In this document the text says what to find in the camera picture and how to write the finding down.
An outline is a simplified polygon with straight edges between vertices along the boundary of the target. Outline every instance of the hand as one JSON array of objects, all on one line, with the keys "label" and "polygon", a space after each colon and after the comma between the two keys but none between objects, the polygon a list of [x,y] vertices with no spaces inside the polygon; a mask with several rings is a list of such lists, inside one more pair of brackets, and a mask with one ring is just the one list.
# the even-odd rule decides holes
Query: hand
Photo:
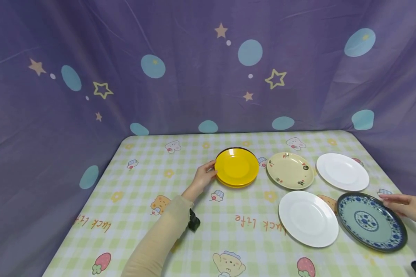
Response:
[{"label": "hand", "polygon": [[379,196],[384,201],[385,207],[416,221],[416,196],[405,194],[380,194]]},{"label": "hand", "polygon": [[203,192],[206,186],[214,179],[217,174],[217,170],[214,170],[215,160],[210,161],[199,168],[196,171],[193,181],[190,186],[182,193],[182,197],[194,202],[197,197]]}]

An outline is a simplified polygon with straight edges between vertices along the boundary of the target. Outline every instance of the star print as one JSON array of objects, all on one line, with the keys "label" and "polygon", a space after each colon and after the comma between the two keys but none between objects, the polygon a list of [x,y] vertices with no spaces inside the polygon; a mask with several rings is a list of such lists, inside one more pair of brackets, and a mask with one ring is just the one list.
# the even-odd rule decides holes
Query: star print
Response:
[{"label": "star print", "polygon": [[253,93],[249,93],[248,91],[247,91],[247,93],[246,93],[246,95],[244,95],[244,96],[242,96],[243,98],[245,98],[246,99],[246,102],[248,102],[248,100],[252,100],[253,99]]},{"label": "star print", "polygon": [[[271,79],[274,78],[274,75],[280,76],[280,83],[276,83],[274,84]],[[281,72],[278,73],[275,69],[273,69],[273,72],[271,73],[271,77],[265,79],[265,81],[270,84],[270,90],[272,90],[273,88],[277,87],[278,85],[285,85],[285,83],[283,82],[283,77],[285,77],[285,75],[287,75],[286,72]]]},{"label": "star print", "polygon": [[[96,88],[94,90],[94,95],[100,95],[100,96],[102,96],[103,99],[106,99],[106,96],[108,94],[114,94],[114,93],[112,93],[111,90],[109,90],[108,83],[103,83],[103,84],[99,84],[97,82],[92,82],[92,83],[94,84],[94,87]],[[98,92],[98,87],[105,87],[106,88],[105,93]]]},{"label": "star print", "polygon": [[228,28],[223,27],[222,23],[220,23],[219,28],[214,28],[214,30],[216,30],[216,32],[217,32],[217,38],[220,38],[221,36],[226,38],[225,32],[226,32],[226,30],[228,30]]},{"label": "star print", "polygon": [[46,71],[42,67],[42,62],[36,62],[32,58],[30,58],[30,60],[31,65],[29,66],[29,68],[34,70],[38,76],[40,76],[41,73],[46,73]]},{"label": "star print", "polygon": [[99,120],[100,122],[102,122],[102,116],[100,115],[100,112],[96,113],[96,120]]}]

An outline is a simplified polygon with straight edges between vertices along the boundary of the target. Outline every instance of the plate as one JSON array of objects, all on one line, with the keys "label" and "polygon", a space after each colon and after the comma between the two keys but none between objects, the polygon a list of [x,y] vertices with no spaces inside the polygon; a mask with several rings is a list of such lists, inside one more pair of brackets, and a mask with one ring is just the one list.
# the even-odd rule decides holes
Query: plate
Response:
[{"label": "plate", "polygon": [[252,152],[232,147],[217,155],[214,168],[217,178],[229,187],[244,187],[257,177],[259,164]]},{"label": "plate", "polygon": [[287,193],[279,203],[279,218],[291,236],[310,247],[327,247],[339,234],[333,210],[309,192]]},{"label": "plate", "polygon": [[280,186],[302,190],[314,181],[314,172],[307,160],[293,153],[277,153],[267,164],[270,177]]},{"label": "plate", "polygon": [[401,219],[368,194],[341,195],[337,200],[337,216],[355,239],[375,250],[394,252],[407,243],[407,230]]},{"label": "plate", "polygon": [[323,154],[316,162],[318,173],[338,189],[357,192],[368,187],[370,178],[357,161],[345,155]]},{"label": "plate", "polygon": [[241,187],[246,187],[246,186],[248,186],[248,185],[250,185],[250,184],[252,183],[252,181],[251,181],[251,182],[249,182],[248,184],[244,184],[244,185],[242,185],[242,186],[231,186],[231,185],[229,185],[229,184],[225,183],[224,181],[220,180],[220,178],[219,178],[219,177],[217,177],[217,180],[219,181],[219,183],[223,184],[224,186],[227,186],[227,187],[233,187],[234,189],[240,189]]}]

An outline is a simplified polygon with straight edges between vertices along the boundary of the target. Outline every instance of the black hair tie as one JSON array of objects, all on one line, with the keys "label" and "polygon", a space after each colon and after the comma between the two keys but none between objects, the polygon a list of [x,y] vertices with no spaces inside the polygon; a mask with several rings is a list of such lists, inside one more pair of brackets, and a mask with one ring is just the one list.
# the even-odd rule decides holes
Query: black hair tie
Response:
[{"label": "black hair tie", "polygon": [[200,219],[197,218],[196,214],[190,209],[190,222],[188,222],[188,228],[195,232],[200,226]]}]

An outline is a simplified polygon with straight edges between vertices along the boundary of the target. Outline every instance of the table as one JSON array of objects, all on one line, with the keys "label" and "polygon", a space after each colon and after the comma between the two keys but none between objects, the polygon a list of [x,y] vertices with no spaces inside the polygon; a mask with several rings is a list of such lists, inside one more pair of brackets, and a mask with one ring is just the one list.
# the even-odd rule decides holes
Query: table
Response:
[{"label": "table", "polygon": [[[298,138],[294,147],[287,143],[293,138]],[[359,141],[345,131],[128,137],[44,276],[120,276],[132,251],[162,213],[159,203],[182,193],[199,165],[231,146],[249,149],[262,165],[277,152],[296,153],[311,165],[328,152],[347,155],[368,171],[371,181],[363,192],[376,197],[380,189],[400,193]],[[335,200],[344,193],[319,176],[305,190]],[[245,189],[229,189],[214,181],[194,209],[202,224],[176,242],[164,276],[224,276],[220,257],[238,262],[231,277],[307,277],[305,272],[310,277],[414,276],[410,266],[416,260],[414,222],[404,220],[409,242],[392,254],[361,245],[342,228],[330,247],[310,248],[290,237],[279,221],[278,203],[287,192],[269,180],[264,167]]]}]

